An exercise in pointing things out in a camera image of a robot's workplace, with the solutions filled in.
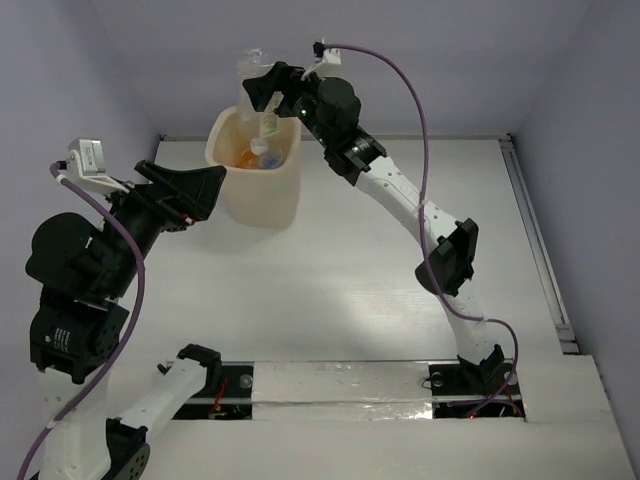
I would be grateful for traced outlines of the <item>blue label bottle blue cap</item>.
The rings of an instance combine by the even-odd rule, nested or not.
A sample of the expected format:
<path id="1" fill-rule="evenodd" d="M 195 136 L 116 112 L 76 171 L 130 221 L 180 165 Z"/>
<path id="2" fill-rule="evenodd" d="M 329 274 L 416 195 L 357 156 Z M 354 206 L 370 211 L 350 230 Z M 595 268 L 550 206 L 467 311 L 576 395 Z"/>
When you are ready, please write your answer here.
<path id="1" fill-rule="evenodd" d="M 281 150 L 270 149 L 260 156 L 260 168 L 265 170 L 277 169 L 280 168 L 285 161 L 286 157 Z"/>

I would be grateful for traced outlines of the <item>small orange juice bottle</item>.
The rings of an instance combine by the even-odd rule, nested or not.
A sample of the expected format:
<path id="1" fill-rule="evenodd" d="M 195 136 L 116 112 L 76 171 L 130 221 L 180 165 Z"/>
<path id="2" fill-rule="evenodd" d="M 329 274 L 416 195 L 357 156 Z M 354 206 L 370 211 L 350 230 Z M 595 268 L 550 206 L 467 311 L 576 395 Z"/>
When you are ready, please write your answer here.
<path id="1" fill-rule="evenodd" d="M 238 156 L 234 166 L 242 169 L 260 169 L 260 155 L 247 148 Z"/>

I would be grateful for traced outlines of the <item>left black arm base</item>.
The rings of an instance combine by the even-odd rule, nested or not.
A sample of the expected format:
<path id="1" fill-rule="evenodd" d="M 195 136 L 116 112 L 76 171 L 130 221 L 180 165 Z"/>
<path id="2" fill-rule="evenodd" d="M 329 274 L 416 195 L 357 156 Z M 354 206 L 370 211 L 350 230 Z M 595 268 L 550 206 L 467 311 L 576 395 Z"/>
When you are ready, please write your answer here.
<path id="1" fill-rule="evenodd" d="M 254 364 L 224 363 L 216 393 L 198 393 L 173 416 L 174 420 L 251 420 Z"/>

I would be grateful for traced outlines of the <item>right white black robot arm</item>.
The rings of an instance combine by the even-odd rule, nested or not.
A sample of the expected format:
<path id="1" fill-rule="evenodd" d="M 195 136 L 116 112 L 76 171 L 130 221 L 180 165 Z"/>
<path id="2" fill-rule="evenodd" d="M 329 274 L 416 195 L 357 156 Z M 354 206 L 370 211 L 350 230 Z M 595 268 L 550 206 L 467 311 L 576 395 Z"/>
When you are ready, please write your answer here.
<path id="1" fill-rule="evenodd" d="M 472 277 L 479 227 L 460 221 L 433 202 L 401 173 L 386 149 L 359 125 L 361 102 L 352 85 L 322 78 L 301 67 L 275 63 L 242 87 L 257 112 L 296 118 L 322 145 L 331 169 L 384 207 L 426 255 L 415 270 L 421 286 L 438 296 L 454 333 L 460 379 L 470 391 L 491 386 L 504 363 L 490 340 Z"/>

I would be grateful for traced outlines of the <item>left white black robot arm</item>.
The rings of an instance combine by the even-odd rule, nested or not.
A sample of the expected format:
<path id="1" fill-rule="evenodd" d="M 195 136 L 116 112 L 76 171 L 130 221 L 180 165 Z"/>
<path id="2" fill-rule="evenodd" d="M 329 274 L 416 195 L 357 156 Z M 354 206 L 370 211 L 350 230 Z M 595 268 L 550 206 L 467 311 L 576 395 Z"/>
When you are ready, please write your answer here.
<path id="1" fill-rule="evenodd" d="M 226 169 L 177 171 L 136 165 L 144 182 L 109 180 L 98 197 L 69 161 L 52 164 L 56 182 L 102 217 L 94 225 L 65 212 L 44 221 L 31 241 L 26 273 L 41 285 L 29 331 L 30 359 L 47 421 L 29 449 L 40 457 L 22 479 L 138 479 L 152 440 L 191 397 L 226 386 L 220 354 L 189 344 L 133 407 L 107 414 L 108 377 L 138 323 L 146 292 L 145 258 L 160 234 L 211 215 Z"/>

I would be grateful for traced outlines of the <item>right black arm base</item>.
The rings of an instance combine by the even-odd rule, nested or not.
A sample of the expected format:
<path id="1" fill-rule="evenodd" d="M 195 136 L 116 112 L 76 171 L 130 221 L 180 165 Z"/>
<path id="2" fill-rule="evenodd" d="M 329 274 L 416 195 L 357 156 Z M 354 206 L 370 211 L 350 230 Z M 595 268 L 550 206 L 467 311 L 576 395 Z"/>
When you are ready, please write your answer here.
<path id="1" fill-rule="evenodd" d="M 435 419 L 524 418 L 524 403 L 512 363 L 507 361 L 487 385 L 473 385 L 458 363 L 430 364 L 421 387 L 432 395 Z"/>

